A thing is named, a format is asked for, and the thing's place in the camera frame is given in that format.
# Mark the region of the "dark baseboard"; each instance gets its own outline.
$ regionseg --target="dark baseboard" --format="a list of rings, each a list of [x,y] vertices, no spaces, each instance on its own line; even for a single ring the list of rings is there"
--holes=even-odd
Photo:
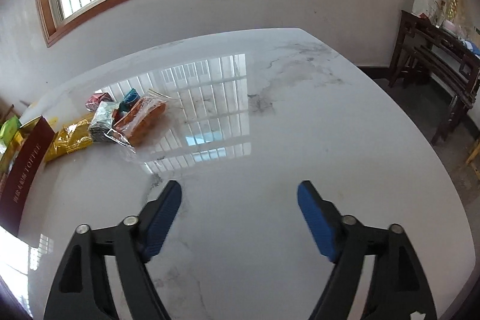
[[[388,79],[388,67],[358,67],[370,79]]]
[[[388,67],[358,68],[371,79],[388,79],[389,77]],[[447,105],[450,104],[452,96],[448,93],[448,91],[446,91],[442,86],[440,86],[435,80],[431,78],[429,79],[428,84],[435,90],[441,100],[443,100]],[[474,139],[478,139],[480,137],[480,130],[468,115],[463,116],[462,123]]]

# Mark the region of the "wall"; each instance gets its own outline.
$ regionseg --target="wall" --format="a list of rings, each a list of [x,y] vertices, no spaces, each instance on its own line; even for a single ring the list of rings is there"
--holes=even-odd
[[[357,65],[387,65],[413,0],[131,0],[45,46],[35,0],[0,0],[0,97],[33,102],[72,76],[151,46],[250,28],[300,27]],[[480,0],[469,0],[480,25]]]

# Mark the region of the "gray floor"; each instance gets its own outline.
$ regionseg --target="gray floor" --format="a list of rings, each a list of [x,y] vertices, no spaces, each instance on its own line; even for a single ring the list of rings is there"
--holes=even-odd
[[[431,140],[436,128],[446,114],[448,102],[431,84],[410,85],[402,88],[399,80],[393,88],[386,79],[375,81],[412,119],[422,134]],[[475,142],[464,123],[446,141],[440,140],[434,150],[445,166],[462,200],[472,230],[477,256],[480,255],[480,180],[465,160]],[[480,167],[480,158],[475,160]]]

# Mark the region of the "glossy tabletop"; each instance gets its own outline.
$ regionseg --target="glossy tabletop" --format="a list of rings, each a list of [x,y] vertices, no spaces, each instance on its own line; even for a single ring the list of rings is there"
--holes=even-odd
[[[120,100],[131,87],[175,98],[163,133],[137,154],[96,144],[58,158],[30,190],[19,237],[48,243],[28,272],[35,319],[75,227],[118,224],[169,179],[182,185],[182,205],[147,269],[173,319],[308,319],[333,265],[297,205],[302,180],[365,225],[404,226],[439,316],[470,276],[469,224],[434,150],[385,92],[310,34],[259,29],[150,48],[56,88],[22,121],[71,122],[93,92]],[[113,259],[107,267],[118,313],[129,319]]]

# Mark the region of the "silver bolt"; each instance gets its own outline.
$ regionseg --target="silver bolt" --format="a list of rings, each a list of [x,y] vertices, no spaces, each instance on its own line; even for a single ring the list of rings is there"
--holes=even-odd
[[[390,227],[390,230],[393,233],[396,233],[396,234],[402,234],[403,233],[403,228],[401,226],[399,226],[398,224],[392,224],[392,226]]]
[[[80,235],[87,233],[90,227],[87,224],[82,224],[81,226],[78,226],[76,229],[76,232]]]
[[[126,226],[134,226],[136,223],[138,223],[138,217],[137,216],[125,217],[125,219],[123,220],[123,223]]]
[[[354,226],[357,223],[357,219],[347,214],[346,216],[342,217],[342,222],[348,226]]]

